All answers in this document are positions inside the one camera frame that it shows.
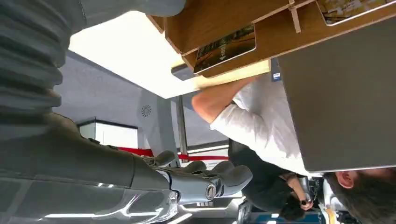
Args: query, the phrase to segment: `man's arm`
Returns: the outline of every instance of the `man's arm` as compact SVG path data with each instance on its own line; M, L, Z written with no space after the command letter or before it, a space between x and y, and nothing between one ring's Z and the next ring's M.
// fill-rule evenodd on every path
M280 176L282 179L284 179L288 186L293 189L294 193L296 193L298 199L301 202L305 202L305 204L301 204L301 208L304 209L305 211L309 210L313 206L313 202L308 202L307 197L305 195L304 189L300 184L300 181L298 180L296 174L290 173L290 174L285 174Z
M257 76L248 77L204 89L192 98L192 106L195 112L210 124L228 105L230 105L233 97L239 90L256 78Z

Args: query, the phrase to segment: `gray wall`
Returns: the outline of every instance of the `gray wall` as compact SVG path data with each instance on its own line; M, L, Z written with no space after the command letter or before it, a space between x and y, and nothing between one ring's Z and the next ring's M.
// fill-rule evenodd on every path
M136 111L141 88L99 65L69 51L66 64L60 69L63 83L55 87L62 96L62 105L54 111L75 122L96 117L131 126L139 126ZM191 97L186 95L185 119L188 145L199 145L226 140L191 110ZM172 123L175 142L179 147L176 105L172 103Z

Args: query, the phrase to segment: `hand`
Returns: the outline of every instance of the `hand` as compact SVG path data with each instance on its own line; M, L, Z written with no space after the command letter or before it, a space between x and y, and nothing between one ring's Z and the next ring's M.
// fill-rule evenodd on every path
M309 209L311 209L312 206L313 206L313 202L307 202L307 201L301 202L301 208L305 211L308 211Z
M153 169L165 174L170 181L170 189L179 194L179 204L207 202L217 197L228 196L242 190L253 178L249 168L223 161L206 170L202 161L194 161L184 168L166 167L175 158L171 152L163 152L157 157L143 160Z

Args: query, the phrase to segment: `metal pole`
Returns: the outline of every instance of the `metal pole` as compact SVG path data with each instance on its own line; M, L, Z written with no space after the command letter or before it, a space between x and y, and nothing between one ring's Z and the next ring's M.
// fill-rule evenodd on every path
M177 125L179 127L179 142L180 152L182 154L188 154L187 152L187 137L184 123L184 107L183 107L183 96L178 96L176 101L176 114L177 114Z

